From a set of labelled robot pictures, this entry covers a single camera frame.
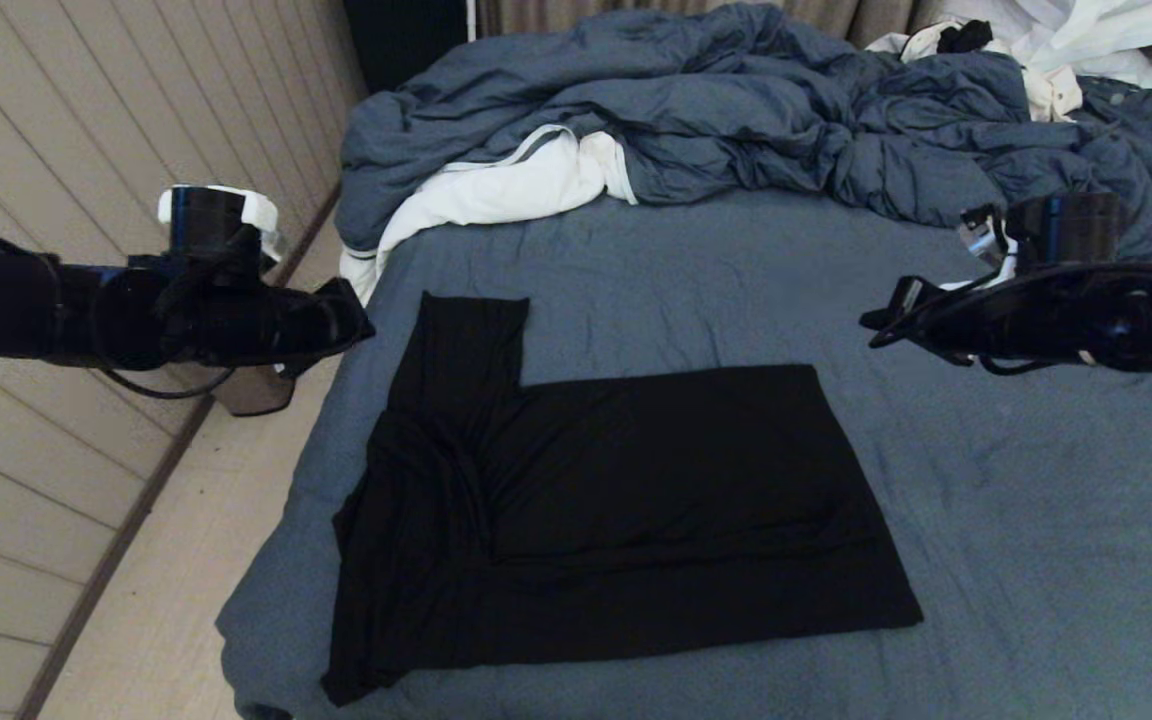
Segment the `baseboard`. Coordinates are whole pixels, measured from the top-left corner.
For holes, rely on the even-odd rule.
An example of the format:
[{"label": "baseboard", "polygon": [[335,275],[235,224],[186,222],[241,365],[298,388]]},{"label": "baseboard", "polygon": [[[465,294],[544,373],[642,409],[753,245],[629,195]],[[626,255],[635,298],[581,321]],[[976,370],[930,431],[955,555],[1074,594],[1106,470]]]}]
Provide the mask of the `baseboard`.
[{"label": "baseboard", "polygon": [[[301,260],[305,259],[310,243],[314,242],[314,237],[323,229],[323,225],[326,223],[328,215],[332,214],[332,209],[339,196],[340,184],[338,183],[332,194],[329,194],[328,199],[314,213],[314,219],[305,228],[301,241],[297,242],[297,245],[293,248],[287,259],[283,260],[282,268],[276,270],[273,278],[271,278],[271,285],[287,285],[288,279],[291,278],[291,273],[296,272],[297,265],[301,265]],[[195,434],[202,427],[202,422],[207,418],[207,414],[210,414],[211,407],[214,403],[215,399],[210,395],[198,401],[192,412],[189,414],[189,419],[185,420],[177,437],[173,439],[172,446],[164,454],[162,460],[159,461],[154,473],[147,479],[145,488],[141,492],[141,497],[137,498],[136,505],[128,511],[127,520],[123,520],[123,526],[118,530],[118,535],[109,543],[109,547],[106,548],[105,555],[101,556],[100,563],[96,567],[96,571],[92,573],[91,579],[83,588],[83,592],[78,597],[76,605],[74,605],[74,609],[69,612],[69,617],[65,621],[65,628],[61,628],[56,642],[52,643],[47,659],[35,676],[33,683],[29,687],[29,692],[26,694],[26,698],[24,698],[23,705],[20,706],[20,712],[17,713],[18,720],[37,720],[37,717],[41,713],[41,706],[47,702],[51,688],[55,687],[56,679],[60,679],[60,670],[65,668],[65,662],[69,660],[69,653],[74,651],[74,644],[78,643],[78,637],[82,635],[84,626],[88,624],[88,620],[91,619],[92,611],[96,611],[96,604],[100,601],[101,596],[105,594],[105,589],[109,586],[109,579],[114,578],[114,571],[118,569],[119,562],[122,562],[123,555],[127,555],[127,548],[132,546],[136,535],[141,531],[141,525],[145,524],[145,518],[154,509],[154,502],[159,500],[162,488],[166,487],[168,479],[172,478],[180,457],[184,455],[184,450],[188,450],[189,444],[194,441]]]}]

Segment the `bed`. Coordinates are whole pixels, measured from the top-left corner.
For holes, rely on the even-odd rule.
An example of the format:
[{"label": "bed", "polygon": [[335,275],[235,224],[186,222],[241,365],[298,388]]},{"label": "bed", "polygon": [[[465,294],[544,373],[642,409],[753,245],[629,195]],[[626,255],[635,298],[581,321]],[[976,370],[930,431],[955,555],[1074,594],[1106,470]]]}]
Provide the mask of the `bed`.
[{"label": "bed", "polygon": [[[1142,109],[1117,132],[1152,146],[1152,104],[1109,107]],[[365,119],[356,111],[353,127]],[[374,202],[347,183],[342,210]],[[344,217],[343,232],[361,227]],[[1152,258],[1152,245],[1139,251]],[[604,196],[394,247],[367,306],[378,334],[340,365],[283,518],[218,620],[238,712],[1152,717],[1152,376],[1068,366],[998,378],[909,344],[869,350],[856,321],[902,274],[948,282],[986,270],[952,228],[775,187],[672,205]],[[365,469],[425,291],[529,297],[525,386],[813,365],[925,621],[614,662],[417,670],[334,707],[319,684],[338,583],[329,520]]]}]

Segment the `white cloth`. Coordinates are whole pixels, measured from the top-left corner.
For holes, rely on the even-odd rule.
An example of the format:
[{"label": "white cloth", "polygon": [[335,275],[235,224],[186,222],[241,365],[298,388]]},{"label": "white cloth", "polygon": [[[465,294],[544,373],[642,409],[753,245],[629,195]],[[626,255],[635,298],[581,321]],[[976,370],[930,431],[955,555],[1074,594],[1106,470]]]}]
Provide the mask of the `white cloth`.
[{"label": "white cloth", "polygon": [[376,250],[340,255],[340,276],[366,304],[394,247],[422,229],[547,218],[579,209],[604,190],[637,204],[620,143],[606,132],[576,141],[567,127],[541,126],[503,160],[444,165],[397,206]]},{"label": "white cloth", "polygon": [[987,20],[993,36],[1039,73],[1069,65],[1081,76],[1152,90],[1152,0],[932,0],[935,18]]},{"label": "white cloth", "polygon": [[[878,40],[871,41],[865,50],[882,53],[899,53],[901,63],[937,54],[937,45],[946,29],[961,28],[958,20],[942,20],[931,26],[925,26],[914,35],[889,32]],[[987,53],[1011,54],[1011,47],[1006,41],[992,40],[984,47]],[[1021,78],[1025,82],[1025,97],[1029,100],[1029,116],[1034,122],[1070,122],[1071,111],[1082,108],[1083,90],[1069,65],[1049,71],[1038,71],[1021,67]]]}]

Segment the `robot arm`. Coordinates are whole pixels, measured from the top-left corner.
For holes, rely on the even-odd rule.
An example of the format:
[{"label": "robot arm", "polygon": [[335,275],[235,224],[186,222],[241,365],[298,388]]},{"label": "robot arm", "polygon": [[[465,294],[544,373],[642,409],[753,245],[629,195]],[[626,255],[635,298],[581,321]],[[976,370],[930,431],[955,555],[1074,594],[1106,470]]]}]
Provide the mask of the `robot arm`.
[{"label": "robot arm", "polygon": [[[861,317],[870,347],[909,340],[955,365],[1018,374],[1055,364],[1152,373],[1152,264],[1115,263],[1112,194],[1041,197],[964,214],[969,249],[998,273],[963,286],[901,278]],[[996,361],[1023,361],[1006,366]]]},{"label": "robot arm", "polygon": [[61,264],[0,237],[0,356],[97,367],[132,387],[116,370],[276,363],[296,377],[376,333],[342,279],[314,293],[262,282],[278,218],[264,196],[177,185],[159,215],[168,251],[124,268]]}]

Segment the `blue bed sheet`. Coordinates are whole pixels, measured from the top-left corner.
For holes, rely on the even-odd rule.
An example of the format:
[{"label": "blue bed sheet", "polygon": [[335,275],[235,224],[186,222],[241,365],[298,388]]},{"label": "blue bed sheet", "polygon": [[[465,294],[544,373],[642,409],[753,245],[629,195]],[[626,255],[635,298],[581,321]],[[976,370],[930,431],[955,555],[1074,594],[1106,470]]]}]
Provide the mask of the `blue bed sheet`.
[{"label": "blue bed sheet", "polygon": [[[378,336],[343,361],[282,523],[218,620],[248,719],[380,717],[1152,717],[1152,377],[958,369],[856,319],[901,274],[986,272],[954,232],[824,197],[599,200],[530,223],[444,227],[392,256]],[[530,297],[524,384],[810,363],[927,620],[650,657],[420,670],[326,700],[333,511],[420,293]]]}]

